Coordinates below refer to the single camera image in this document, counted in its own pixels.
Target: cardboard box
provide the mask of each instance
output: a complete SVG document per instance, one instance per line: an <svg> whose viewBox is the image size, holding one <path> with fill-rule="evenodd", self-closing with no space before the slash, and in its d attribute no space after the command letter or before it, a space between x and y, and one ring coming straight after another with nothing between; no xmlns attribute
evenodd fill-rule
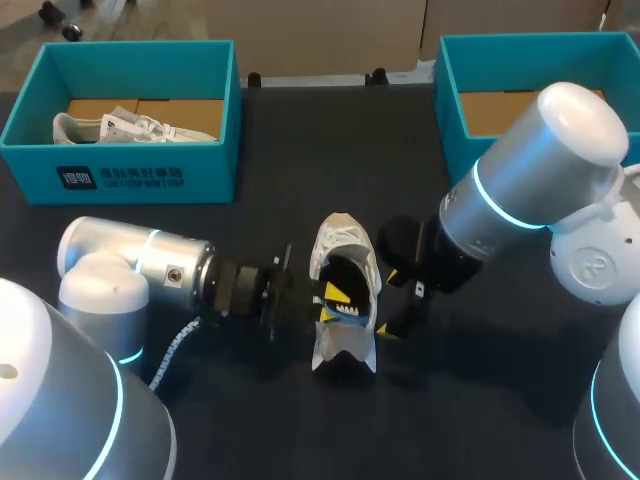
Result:
<svg viewBox="0 0 640 480"><path fill-rule="evenodd" d="M231 202L241 103L230 41L45 44L0 152L33 205ZM98 118L118 104L219 141L52 144L57 113Z"/></svg>
<svg viewBox="0 0 640 480"><path fill-rule="evenodd" d="M602 90L591 90L603 100ZM529 108L540 90L528 92L460 93L460 102L472 137L499 136Z"/></svg>
<svg viewBox="0 0 640 480"><path fill-rule="evenodd" d="M599 90L629 131L624 165L640 163L640 51L626 33L445 36L435 110L449 176L457 183L535 99L559 81Z"/></svg>
<svg viewBox="0 0 640 480"><path fill-rule="evenodd" d="M443 35L593 32L608 11L612 28L625 0L429 0L421 60L433 60Z"/></svg>

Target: box wall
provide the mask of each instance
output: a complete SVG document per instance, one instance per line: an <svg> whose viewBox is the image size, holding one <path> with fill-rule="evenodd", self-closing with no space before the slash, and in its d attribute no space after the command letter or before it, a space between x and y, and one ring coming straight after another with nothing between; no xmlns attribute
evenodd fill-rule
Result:
<svg viewBox="0 0 640 480"><path fill-rule="evenodd" d="M188 43L188 49L183 42L58 43L47 48L73 98L223 98L227 71L220 65L228 61L231 42Z"/></svg>
<svg viewBox="0 0 640 480"><path fill-rule="evenodd" d="M66 111L70 100L69 90L43 46L13 106L0 145L50 144L53 117Z"/></svg>

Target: shoe tongue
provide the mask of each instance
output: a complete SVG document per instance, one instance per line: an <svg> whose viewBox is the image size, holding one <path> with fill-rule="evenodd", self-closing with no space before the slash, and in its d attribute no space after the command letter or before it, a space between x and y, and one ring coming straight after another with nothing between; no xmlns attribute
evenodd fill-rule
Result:
<svg viewBox="0 0 640 480"><path fill-rule="evenodd" d="M358 243L351 243L335 247L331 250L330 255L340 255L359 265L363 265L367 263L369 253L371 253L371 250L368 247Z"/></svg>
<svg viewBox="0 0 640 480"><path fill-rule="evenodd" d="M100 123L100 140L104 139L110 132L117 133L120 138L132 139L141 135L143 129L113 115L103 115Z"/></svg>

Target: black table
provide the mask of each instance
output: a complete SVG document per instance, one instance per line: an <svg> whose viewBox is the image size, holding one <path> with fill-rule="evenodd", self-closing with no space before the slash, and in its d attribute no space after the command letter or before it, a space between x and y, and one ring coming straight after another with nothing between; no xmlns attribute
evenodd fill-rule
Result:
<svg viewBox="0 0 640 480"><path fill-rule="evenodd" d="M30 208L2 163L0 275L55 304L58 241L80 215L208 238L245 258L268 259L291 242L293 273L304 278L329 213L350 212L373 236L393 214L426 219L437 211L448 178L430 86L256 89L244 97L231 205ZM14 100L0 96L0 124ZM158 392L176 424L175 478L577 480L572 415L622 309L566 293L548 244L548 233L535 234L437 298L430 315L447 321L443 341L424 328L405 345L380 340L373 383L315 378L312 335L284 336L274 353L250 335L194 334ZM379 321L404 298L383 289ZM304 321L305 300L292 302L294 321ZM147 375L187 320L155 313ZM265 375L271 363L279 368Z"/></svg>

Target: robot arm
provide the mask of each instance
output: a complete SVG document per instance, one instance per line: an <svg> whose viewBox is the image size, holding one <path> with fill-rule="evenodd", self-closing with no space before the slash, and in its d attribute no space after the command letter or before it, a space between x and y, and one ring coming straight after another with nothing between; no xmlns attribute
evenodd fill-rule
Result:
<svg viewBox="0 0 640 480"><path fill-rule="evenodd" d="M602 280L595 252L613 249L621 235L620 247L631 247L628 230L640 225L628 221L635 211L623 201L629 180L620 164L628 149L627 131L604 100L575 84L553 84L447 193L434 218L392 219L378 235L378 251L397 270L396 284L416 282L413 296L452 293L504 249L552 226L554 272L570 292L594 303L629 301L640 276L630 268L620 275L616 254L606 263L609 280ZM578 245L593 242L594 230L611 245L585 253ZM624 261L635 248L624 252ZM596 274L584 281L576 269ZM405 334L415 315L404 317L388 327Z"/></svg>
<svg viewBox="0 0 640 480"><path fill-rule="evenodd" d="M205 240L81 217L64 232L57 263L64 278L87 255L115 256L144 277L153 300L205 318L261 318L271 331L288 285L290 248L271 264L252 266L223 258Z"/></svg>

